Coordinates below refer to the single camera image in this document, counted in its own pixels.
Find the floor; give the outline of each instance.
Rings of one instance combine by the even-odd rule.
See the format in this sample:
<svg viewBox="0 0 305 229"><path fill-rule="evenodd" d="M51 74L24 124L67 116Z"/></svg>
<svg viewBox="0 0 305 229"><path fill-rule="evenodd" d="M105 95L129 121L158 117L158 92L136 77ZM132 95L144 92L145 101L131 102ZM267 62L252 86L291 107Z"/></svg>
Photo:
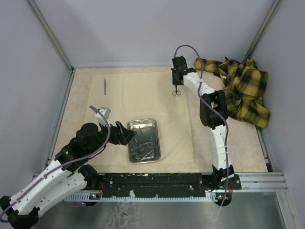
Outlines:
<svg viewBox="0 0 305 229"><path fill-rule="evenodd" d="M59 203L36 229L284 229L275 193L236 193L231 204L99 203L73 208Z"/></svg>
<svg viewBox="0 0 305 229"><path fill-rule="evenodd" d="M88 99L92 89L94 76L115 76L121 73L167 73L170 77L170 68L145 67L145 68L100 68L77 69L70 91L69 99L62 120L59 136L54 154L66 145L75 136L76 131L85 123ZM222 82L211 73L204 73L204 80L214 89L222 89ZM212 171L212 146L209 140L209 130L205 128L199 118L199 99L192 92L186 90L187 103L192 132L194 160L179 163L150 163L133 165L125 156L124 164L101 164L102 157L97 156L90 164L98 172L211 172ZM228 119L230 127L228 147L229 155L235 172L266 172L267 168L261 150L256 128L245 122Z"/></svg>

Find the yellow and black plaid fabric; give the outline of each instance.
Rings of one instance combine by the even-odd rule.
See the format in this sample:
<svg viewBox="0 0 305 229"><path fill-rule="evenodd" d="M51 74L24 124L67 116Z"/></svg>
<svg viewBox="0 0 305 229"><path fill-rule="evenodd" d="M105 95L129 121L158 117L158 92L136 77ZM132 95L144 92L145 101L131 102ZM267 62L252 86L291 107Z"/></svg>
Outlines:
<svg viewBox="0 0 305 229"><path fill-rule="evenodd" d="M263 106L268 74L259 71L254 60L241 64L225 58L225 62L205 60L203 69L222 79L229 115L239 121L247 121L258 127L267 126L269 111ZM195 69L200 70L197 59Z"/></svg>

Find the white wall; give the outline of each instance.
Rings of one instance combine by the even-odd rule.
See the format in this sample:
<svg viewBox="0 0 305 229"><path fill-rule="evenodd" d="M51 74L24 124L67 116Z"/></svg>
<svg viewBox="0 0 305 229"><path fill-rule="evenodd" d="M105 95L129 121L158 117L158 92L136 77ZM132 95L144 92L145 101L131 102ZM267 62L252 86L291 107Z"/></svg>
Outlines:
<svg viewBox="0 0 305 229"><path fill-rule="evenodd" d="M242 61L272 2L36 0L75 67L168 65L184 43L204 58Z"/></svg>
<svg viewBox="0 0 305 229"><path fill-rule="evenodd" d="M42 167L69 71L25 0L0 1L0 31L2 197Z"/></svg>
<svg viewBox="0 0 305 229"><path fill-rule="evenodd" d="M283 1L253 58L269 79L264 130L275 167L283 171L305 228L305 1Z"/></svg>

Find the metal tray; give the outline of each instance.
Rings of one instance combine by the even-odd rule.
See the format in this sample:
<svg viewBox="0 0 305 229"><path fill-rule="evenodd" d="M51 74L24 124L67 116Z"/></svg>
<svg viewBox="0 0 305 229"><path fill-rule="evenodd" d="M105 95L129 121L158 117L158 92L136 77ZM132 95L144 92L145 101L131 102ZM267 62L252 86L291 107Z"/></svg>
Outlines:
<svg viewBox="0 0 305 229"><path fill-rule="evenodd" d="M137 133L128 144L128 158L131 163L149 163L161 158L156 120L133 120L127 124L127 128Z"/></svg>

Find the gray floor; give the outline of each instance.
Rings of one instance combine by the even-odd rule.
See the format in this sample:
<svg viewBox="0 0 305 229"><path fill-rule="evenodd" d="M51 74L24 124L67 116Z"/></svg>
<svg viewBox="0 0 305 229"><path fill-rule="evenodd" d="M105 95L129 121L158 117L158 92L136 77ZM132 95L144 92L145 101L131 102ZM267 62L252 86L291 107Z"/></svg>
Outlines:
<svg viewBox="0 0 305 229"><path fill-rule="evenodd" d="M99 203L50 209L36 229L284 229L274 193L239 193L214 203Z"/></svg>

